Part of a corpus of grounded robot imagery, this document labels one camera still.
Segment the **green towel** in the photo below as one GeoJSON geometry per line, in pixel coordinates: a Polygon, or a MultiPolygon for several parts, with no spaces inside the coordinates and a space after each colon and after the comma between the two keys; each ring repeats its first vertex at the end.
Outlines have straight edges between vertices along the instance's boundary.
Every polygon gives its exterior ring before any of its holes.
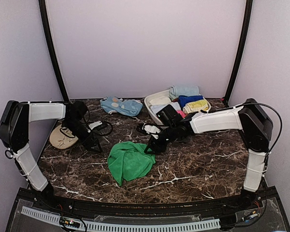
{"type": "Polygon", "coordinates": [[[123,181],[144,177],[156,163],[154,154],[145,153],[146,144],[131,141],[115,144],[107,163],[110,173],[119,186],[123,181]]]}

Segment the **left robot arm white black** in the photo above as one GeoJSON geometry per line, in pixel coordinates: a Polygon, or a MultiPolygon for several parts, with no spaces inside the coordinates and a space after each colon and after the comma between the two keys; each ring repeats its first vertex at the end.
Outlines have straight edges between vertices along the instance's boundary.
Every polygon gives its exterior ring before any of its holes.
{"type": "Polygon", "coordinates": [[[52,195],[54,188],[42,173],[37,156],[30,147],[31,128],[39,124],[50,130],[51,123],[62,121],[87,151],[100,153],[102,148],[94,129],[101,122],[90,124],[85,119],[88,111],[82,101],[8,101],[3,111],[0,140],[6,148],[5,155],[14,161],[30,187],[41,193],[39,202],[48,211],[54,211],[58,207],[58,199],[52,195]]]}

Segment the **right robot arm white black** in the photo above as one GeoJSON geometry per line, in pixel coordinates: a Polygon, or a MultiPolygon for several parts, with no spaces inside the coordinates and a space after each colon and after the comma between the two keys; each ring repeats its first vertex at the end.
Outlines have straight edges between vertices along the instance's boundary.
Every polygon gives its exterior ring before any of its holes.
{"type": "Polygon", "coordinates": [[[176,110],[165,106],[157,113],[166,129],[151,135],[145,153],[159,154],[167,145],[181,137],[210,131],[238,130],[249,153],[247,172],[243,189],[245,192],[237,198],[236,205],[248,209],[255,202],[255,195],[265,173],[266,158],[270,154],[273,122],[262,106],[254,99],[243,104],[211,113],[195,113],[182,118],[176,110]]]}

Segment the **yellow-green crocodile towel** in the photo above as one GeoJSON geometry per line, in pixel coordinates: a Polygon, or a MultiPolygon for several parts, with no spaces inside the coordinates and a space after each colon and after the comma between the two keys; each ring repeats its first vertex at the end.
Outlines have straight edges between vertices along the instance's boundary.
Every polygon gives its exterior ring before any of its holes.
{"type": "Polygon", "coordinates": [[[183,107],[183,112],[185,114],[200,112],[201,110],[203,111],[210,110],[210,104],[205,99],[194,101],[194,102],[189,102],[185,104],[185,106],[183,107]]]}

